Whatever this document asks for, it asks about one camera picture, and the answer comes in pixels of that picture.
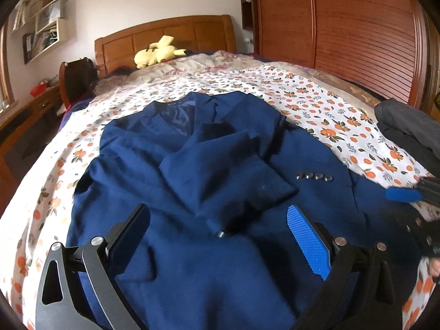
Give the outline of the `person's right hand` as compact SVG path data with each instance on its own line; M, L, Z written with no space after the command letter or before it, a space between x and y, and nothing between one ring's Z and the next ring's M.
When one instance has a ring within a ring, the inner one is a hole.
M429 273L433 278L440 277L440 259L430 258L429 260Z

